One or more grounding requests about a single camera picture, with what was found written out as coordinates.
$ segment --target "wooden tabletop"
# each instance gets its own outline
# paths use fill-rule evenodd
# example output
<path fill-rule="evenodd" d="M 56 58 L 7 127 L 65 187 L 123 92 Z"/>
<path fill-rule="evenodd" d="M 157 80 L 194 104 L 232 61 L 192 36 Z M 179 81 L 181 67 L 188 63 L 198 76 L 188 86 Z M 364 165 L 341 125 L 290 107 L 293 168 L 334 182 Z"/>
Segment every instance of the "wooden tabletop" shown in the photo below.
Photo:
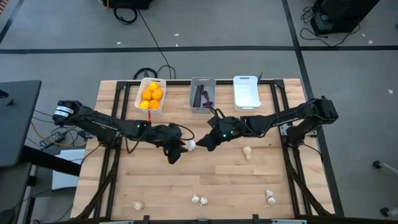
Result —
<path fill-rule="evenodd" d="M 285 89 L 289 106 L 292 108 L 305 101 L 299 79 L 285 79 Z M 102 81 L 98 92 L 95 110 L 111 114 L 117 81 Z M 147 119 L 147 115 L 138 112 L 134 101 L 138 87 L 130 89 L 126 119 Z M 161 115 L 152 116 L 157 124 L 178 123 L 195 133 L 195 141 L 210 131 L 207 121 L 210 114 L 193 114 L 189 108 L 189 86 L 168 86 L 165 104 Z M 277 90 L 280 105 L 280 91 Z M 118 117 L 123 102 L 121 93 Z M 226 116 L 269 115 L 275 113 L 269 85 L 259 85 L 262 102 L 256 112 L 236 112 L 233 106 L 232 85 L 216 86 L 216 108 Z M 183 131 L 183 137 L 190 134 Z M 307 137 L 306 144 L 317 148 L 314 138 Z M 91 140 L 86 147 L 90 153 L 98 142 Z M 250 146 L 252 159 L 245 160 L 242 148 Z M 329 188 L 326 182 L 320 155 L 305 147 L 300 147 L 301 160 L 308 188 L 318 201 L 329 211 L 333 211 Z M 98 188 L 104 149 L 100 148 L 86 158 L 80 172 L 75 201 L 71 217 L 78 215 L 91 200 Z M 304 213 L 301 193 L 298 187 L 300 211 Z M 265 191 L 274 192 L 276 204 L 269 205 Z M 193 194 L 204 196 L 208 204 L 199 206 L 191 203 Z M 103 197 L 101 215 L 105 214 L 108 191 Z M 145 204 L 139 212 L 132 207 L 132 201 Z M 197 147 L 193 152 L 185 153 L 170 165 L 163 150 L 142 142 L 132 153 L 126 153 L 123 145 L 118 169 L 118 179 L 114 195 L 112 220 L 142 220 L 150 215 L 151 220 L 188 220 L 188 219 L 247 219 L 253 214 L 260 218 L 293 218 L 287 174 L 285 170 L 279 132 L 270 129 L 264 138 L 239 138 L 225 142 L 215 151 L 208 152 Z"/>

